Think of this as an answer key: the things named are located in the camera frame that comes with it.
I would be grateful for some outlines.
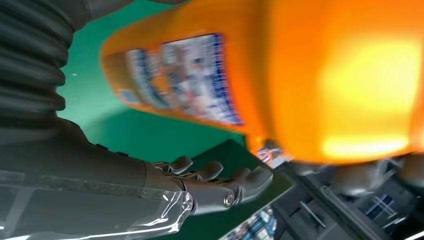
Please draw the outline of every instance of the green surface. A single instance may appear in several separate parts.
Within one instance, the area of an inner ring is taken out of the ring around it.
[[[89,23],[74,36],[68,65],[62,69],[66,85],[58,89],[66,99],[59,116],[80,125],[92,143],[149,162],[194,157],[228,139],[243,142],[239,134],[135,111],[108,86],[99,62],[103,41],[119,28],[168,8],[138,0]]]

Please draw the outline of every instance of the transparent plastic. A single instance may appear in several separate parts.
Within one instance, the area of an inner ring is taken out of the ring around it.
[[[27,179],[0,171],[1,240],[142,240],[178,232],[193,207],[185,191]]]

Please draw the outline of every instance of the orange bottle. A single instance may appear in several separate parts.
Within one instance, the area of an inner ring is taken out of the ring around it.
[[[422,9],[192,0],[116,32],[101,61],[131,107],[246,134],[265,161],[379,160],[424,146]]]

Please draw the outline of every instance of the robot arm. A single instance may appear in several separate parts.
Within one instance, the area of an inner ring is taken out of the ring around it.
[[[150,238],[272,183],[264,168],[215,179],[218,162],[184,173],[187,157],[151,164],[111,152],[57,117],[74,32],[131,2],[0,1],[0,239]]]

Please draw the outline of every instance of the screw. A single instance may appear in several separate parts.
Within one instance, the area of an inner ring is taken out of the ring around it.
[[[224,197],[224,206],[229,208],[234,203],[234,195],[232,193],[227,193]]]

